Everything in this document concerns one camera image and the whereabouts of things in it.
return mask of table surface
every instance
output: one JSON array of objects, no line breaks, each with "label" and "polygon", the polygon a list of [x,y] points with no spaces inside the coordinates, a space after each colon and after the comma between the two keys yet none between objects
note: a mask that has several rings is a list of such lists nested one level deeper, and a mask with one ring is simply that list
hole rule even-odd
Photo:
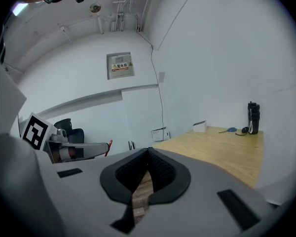
[{"label": "table surface", "polygon": [[263,132],[246,136],[219,133],[225,130],[209,126],[205,133],[188,132],[153,147],[217,165],[255,188],[263,160]]}]

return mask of power cable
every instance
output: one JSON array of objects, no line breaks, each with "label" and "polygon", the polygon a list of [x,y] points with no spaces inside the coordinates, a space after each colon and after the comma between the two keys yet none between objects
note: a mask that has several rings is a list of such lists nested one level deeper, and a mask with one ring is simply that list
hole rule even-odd
[{"label": "power cable", "polygon": [[140,37],[142,37],[145,41],[147,41],[150,45],[151,45],[151,63],[152,63],[152,66],[153,66],[153,70],[154,70],[154,73],[156,75],[156,80],[157,80],[157,85],[158,85],[158,90],[159,90],[159,96],[160,96],[160,103],[161,103],[161,119],[162,119],[162,141],[164,141],[164,125],[163,125],[163,104],[162,104],[162,98],[161,98],[161,93],[160,93],[160,87],[159,87],[159,81],[158,81],[158,76],[157,76],[157,72],[156,72],[156,69],[154,67],[154,64],[153,64],[153,61],[152,61],[152,53],[153,53],[153,46],[152,44],[144,37],[142,36],[141,34],[139,34],[139,32],[137,32],[138,35]]},{"label": "power cable", "polygon": [[19,123],[19,114],[18,114],[18,128],[19,128],[19,134],[20,134],[20,138],[21,138],[21,131],[20,131],[20,123]]},{"label": "power cable", "polygon": [[69,40],[70,44],[72,44],[72,41],[71,41],[70,38],[68,37],[68,35],[67,35],[65,29],[63,29],[63,32],[65,33],[65,35],[66,35],[67,39]]}]

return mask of warning label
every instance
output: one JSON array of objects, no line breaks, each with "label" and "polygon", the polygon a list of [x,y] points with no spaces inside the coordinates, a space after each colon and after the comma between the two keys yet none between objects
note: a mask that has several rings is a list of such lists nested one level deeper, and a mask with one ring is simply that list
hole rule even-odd
[{"label": "warning label", "polygon": [[127,70],[127,69],[128,69],[127,62],[119,63],[119,64],[112,64],[112,72],[120,71],[120,70]]}]

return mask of red handle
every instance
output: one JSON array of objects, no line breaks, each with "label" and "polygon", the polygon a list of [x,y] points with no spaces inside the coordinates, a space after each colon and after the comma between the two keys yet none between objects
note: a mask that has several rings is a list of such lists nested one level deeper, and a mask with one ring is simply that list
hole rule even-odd
[{"label": "red handle", "polygon": [[108,155],[108,152],[109,152],[110,149],[111,149],[112,142],[113,142],[113,140],[110,141],[110,143],[109,143],[109,150],[105,153],[105,156],[104,156],[104,157],[106,157],[106,156]]}]

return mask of blue scissors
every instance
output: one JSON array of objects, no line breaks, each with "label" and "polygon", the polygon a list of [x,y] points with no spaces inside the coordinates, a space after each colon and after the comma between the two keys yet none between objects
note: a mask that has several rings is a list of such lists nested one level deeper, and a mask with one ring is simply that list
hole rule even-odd
[{"label": "blue scissors", "polygon": [[231,128],[228,128],[226,131],[223,131],[223,132],[235,132],[235,131],[237,131],[237,128],[231,127]]}]

